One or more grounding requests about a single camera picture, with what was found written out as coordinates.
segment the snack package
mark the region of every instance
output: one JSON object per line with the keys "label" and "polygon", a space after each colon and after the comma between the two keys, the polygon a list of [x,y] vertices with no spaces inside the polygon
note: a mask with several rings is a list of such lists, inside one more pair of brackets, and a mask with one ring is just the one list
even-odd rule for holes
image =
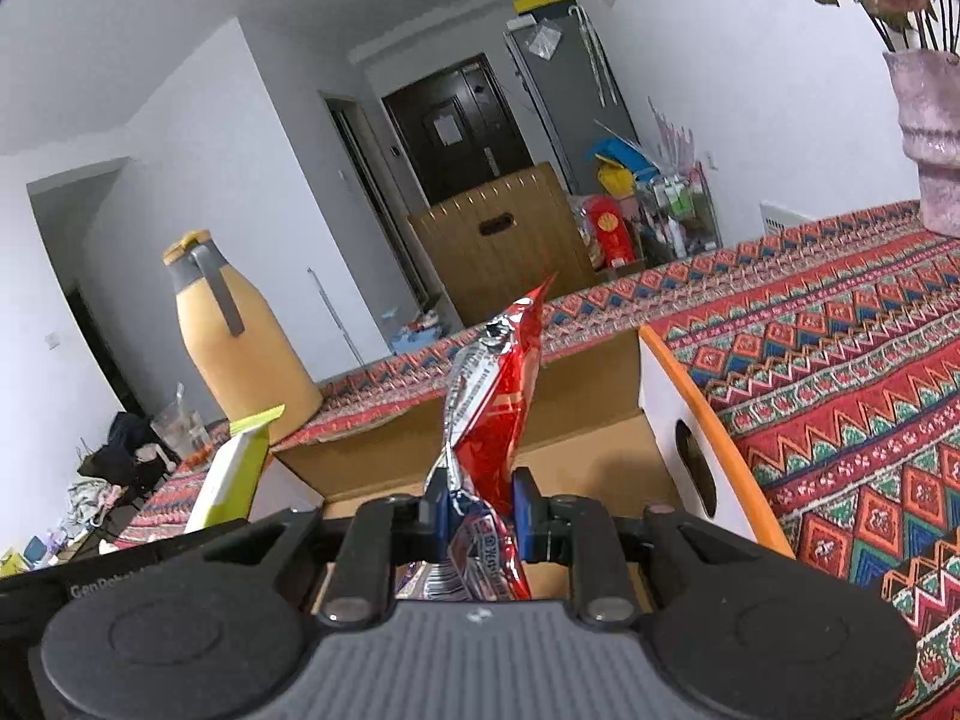
{"label": "snack package", "polygon": [[548,287],[549,281],[487,322],[480,337],[453,361],[443,409],[443,451],[426,484],[434,470],[446,470],[457,524],[448,559],[408,567],[398,598],[530,598],[507,518],[514,452],[539,372]]}

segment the wall vent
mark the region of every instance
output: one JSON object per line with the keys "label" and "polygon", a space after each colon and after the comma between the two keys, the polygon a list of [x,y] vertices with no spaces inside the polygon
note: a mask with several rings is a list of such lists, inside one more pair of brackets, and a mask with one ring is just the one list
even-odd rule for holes
{"label": "wall vent", "polygon": [[810,217],[803,217],[793,211],[765,202],[760,204],[760,213],[763,215],[763,228],[767,235],[779,235],[788,227],[799,227],[801,224],[813,221]]}

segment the thermos lid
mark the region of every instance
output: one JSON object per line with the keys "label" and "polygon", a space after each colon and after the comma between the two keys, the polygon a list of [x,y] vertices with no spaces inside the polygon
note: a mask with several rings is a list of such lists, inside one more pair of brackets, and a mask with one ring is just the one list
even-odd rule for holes
{"label": "thermos lid", "polygon": [[172,265],[176,260],[184,256],[191,248],[200,244],[205,244],[210,240],[209,230],[191,230],[186,233],[181,240],[163,252],[163,264]]}

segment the screw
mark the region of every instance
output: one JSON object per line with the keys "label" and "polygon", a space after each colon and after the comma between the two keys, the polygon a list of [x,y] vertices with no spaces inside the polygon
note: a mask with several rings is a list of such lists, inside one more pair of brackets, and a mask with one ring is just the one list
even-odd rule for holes
{"label": "screw", "polygon": [[330,622],[359,623],[370,618],[373,610],[366,598],[344,596],[334,598],[323,607],[323,614]]}
{"label": "screw", "polygon": [[587,614],[597,622],[623,622],[634,616],[634,605],[625,598],[595,598],[587,604]]}

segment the dark brown door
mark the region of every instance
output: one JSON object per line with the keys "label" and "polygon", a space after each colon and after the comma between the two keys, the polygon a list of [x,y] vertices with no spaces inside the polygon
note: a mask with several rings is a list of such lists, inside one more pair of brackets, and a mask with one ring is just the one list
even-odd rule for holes
{"label": "dark brown door", "polygon": [[431,205],[533,167],[487,57],[384,98]]}

